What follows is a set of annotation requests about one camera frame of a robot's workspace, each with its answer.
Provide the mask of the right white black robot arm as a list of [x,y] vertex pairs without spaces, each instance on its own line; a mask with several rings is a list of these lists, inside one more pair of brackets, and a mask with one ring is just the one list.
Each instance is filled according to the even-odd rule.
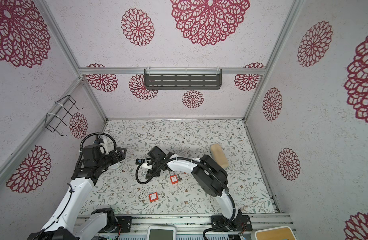
[[136,180],[145,185],[153,178],[159,177],[161,171],[183,172],[191,174],[201,189],[216,199],[221,214],[211,216],[213,232],[248,232],[252,231],[252,223],[248,215],[238,209],[228,187],[227,172],[209,155],[190,159],[175,153],[164,153],[155,146],[148,152],[146,159],[136,160]]

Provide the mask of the dark grey wall shelf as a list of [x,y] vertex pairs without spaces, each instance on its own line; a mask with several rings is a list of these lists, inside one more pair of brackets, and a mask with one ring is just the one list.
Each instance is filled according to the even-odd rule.
[[144,85],[148,90],[219,90],[222,86],[222,70],[157,71],[145,69]]

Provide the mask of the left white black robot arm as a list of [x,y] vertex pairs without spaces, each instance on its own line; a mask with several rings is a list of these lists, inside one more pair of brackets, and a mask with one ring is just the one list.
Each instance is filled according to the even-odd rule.
[[114,232],[119,227],[112,208],[98,209],[89,219],[75,228],[79,211],[87,196],[94,188],[102,172],[126,158],[127,150],[117,147],[104,154],[99,145],[90,145],[82,150],[88,154],[90,168],[81,168],[68,183],[69,189],[48,222],[37,233],[31,233],[29,240],[90,240],[99,232]]

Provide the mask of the wooden topped white box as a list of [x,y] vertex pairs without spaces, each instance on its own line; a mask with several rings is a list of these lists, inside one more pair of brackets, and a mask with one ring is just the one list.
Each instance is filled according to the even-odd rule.
[[257,230],[250,234],[252,240],[297,240],[288,226]]

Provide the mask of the white tablet device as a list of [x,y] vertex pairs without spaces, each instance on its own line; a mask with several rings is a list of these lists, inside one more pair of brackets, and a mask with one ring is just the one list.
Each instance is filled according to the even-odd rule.
[[148,228],[147,240],[176,240],[177,229],[171,225],[151,225]]

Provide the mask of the red padlock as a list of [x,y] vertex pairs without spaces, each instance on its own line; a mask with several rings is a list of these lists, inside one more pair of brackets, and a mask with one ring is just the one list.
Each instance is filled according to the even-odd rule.
[[170,180],[171,180],[171,184],[175,185],[181,182],[182,178],[178,174],[173,173],[173,175],[170,176]]
[[142,203],[153,203],[159,200],[159,195],[157,192],[151,193],[151,194],[140,195],[139,200]]

